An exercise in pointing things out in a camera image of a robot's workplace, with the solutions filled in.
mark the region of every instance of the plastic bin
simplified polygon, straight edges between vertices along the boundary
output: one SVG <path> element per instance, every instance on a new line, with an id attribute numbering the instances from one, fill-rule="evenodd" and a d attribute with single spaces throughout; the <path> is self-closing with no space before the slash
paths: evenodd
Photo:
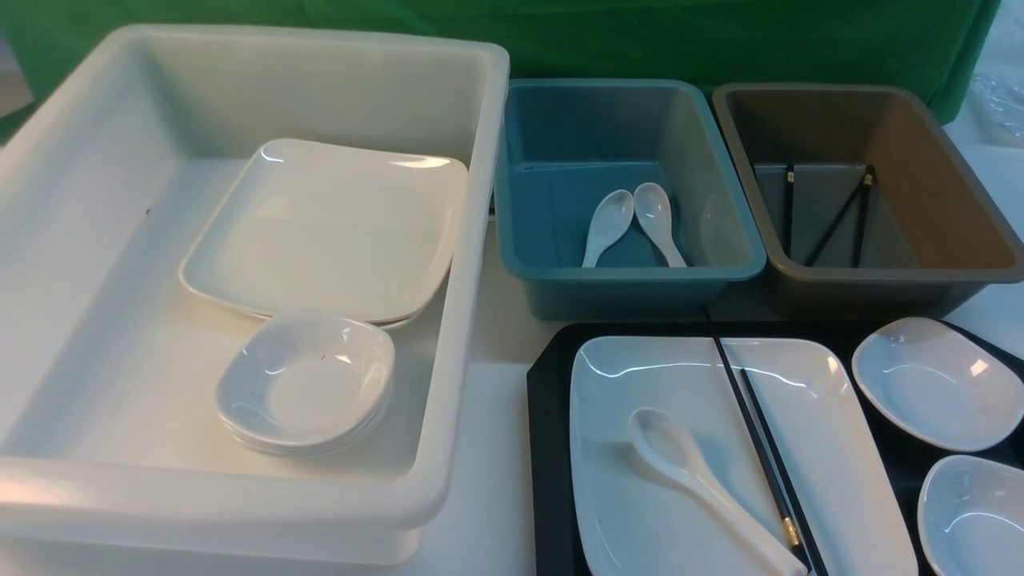
<path id="1" fill-rule="evenodd" d="M 390 34 L 138 26 L 104 40 L 0 154 L 0 532 L 407 560 L 447 494 L 508 66 L 492 44 Z M 393 333 L 387 413 L 316 457 L 259 455 L 223 428 L 214 386 L 260 321 L 177 278 L 248 159 L 282 137 L 469 167 L 446 288 Z"/>
<path id="2" fill-rule="evenodd" d="M 662 184 L 689 268 L 666 268 L 639 223 L 581 269 L 594 209 L 617 189 Z M 670 80 L 512 82 L 495 181 L 502 260 L 542 320 L 692 313 L 765 254 L 701 93 Z"/>
<path id="3" fill-rule="evenodd" d="M 1020 240 L 916 96 L 890 87 L 733 84 L 713 99 L 780 315 L 942 316 L 988 284 L 1024 280 Z M 868 168 L 868 200 L 836 220 Z"/>

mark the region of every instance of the square plate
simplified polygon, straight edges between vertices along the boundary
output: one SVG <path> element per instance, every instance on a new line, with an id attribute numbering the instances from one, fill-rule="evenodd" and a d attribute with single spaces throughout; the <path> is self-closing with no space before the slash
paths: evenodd
<path id="1" fill-rule="evenodd" d="M 451 158 L 270 141 L 185 257 L 181 282 L 254 316 L 408 318 L 447 273 L 467 174 Z"/>
<path id="2" fill-rule="evenodd" d="M 906 527 L 840 360 L 806 340 L 727 338 L 834 574 L 910 576 Z M 627 422 L 651 406 L 696 438 L 712 470 L 781 540 L 770 492 L 709 338 L 608 336 L 577 354 L 569 393 L 572 490 L 596 576 L 762 574 L 715 517 L 635 464 Z"/>

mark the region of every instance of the teal plastic bin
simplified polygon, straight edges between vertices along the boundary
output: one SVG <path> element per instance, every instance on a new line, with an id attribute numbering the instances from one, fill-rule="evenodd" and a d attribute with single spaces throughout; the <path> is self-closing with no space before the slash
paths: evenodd
<path id="1" fill-rule="evenodd" d="M 652 320 L 692 314 L 765 251 L 703 95 L 671 80 L 520 80 L 510 84 L 495 180 L 499 245 L 542 320 Z M 669 193 L 690 263 L 670 269 L 633 225 L 581 269 L 594 209 L 618 189 Z"/>

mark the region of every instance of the melamine plate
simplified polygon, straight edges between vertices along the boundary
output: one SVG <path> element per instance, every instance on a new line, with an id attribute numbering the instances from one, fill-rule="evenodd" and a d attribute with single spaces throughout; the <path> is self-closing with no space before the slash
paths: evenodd
<path id="1" fill-rule="evenodd" d="M 466 179 L 450 158 L 273 140 L 185 257 L 181 282 L 254 316 L 407 319 L 447 272 Z"/>
<path id="2" fill-rule="evenodd" d="M 974 456 L 939 460 L 921 490 L 918 530 L 939 576 L 1019 576 L 1024 471 Z"/>
<path id="3" fill-rule="evenodd" d="M 906 433 L 975 452 L 1001 442 L 1024 415 L 1024 384 L 1010 368 L 941 322 L 904 318 L 853 354 L 867 400 Z"/>
<path id="4" fill-rule="evenodd" d="M 805 340 L 724 344 L 733 365 L 748 369 L 829 573 L 916 575 L 906 526 L 839 359 Z M 764 574 L 714 516 L 637 464 L 627 424 L 641 407 L 682 422 L 722 485 L 782 541 L 713 341 L 602 337 L 577 354 L 569 394 L 572 488 L 591 572 Z"/>

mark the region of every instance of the plastic bag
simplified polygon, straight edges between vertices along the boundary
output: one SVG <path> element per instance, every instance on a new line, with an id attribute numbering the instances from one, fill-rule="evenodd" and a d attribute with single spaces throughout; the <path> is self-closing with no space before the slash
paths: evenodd
<path id="1" fill-rule="evenodd" d="M 992 143 L 1024 148 L 1024 86 L 978 74 L 971 80 L 971 97 Z"/>

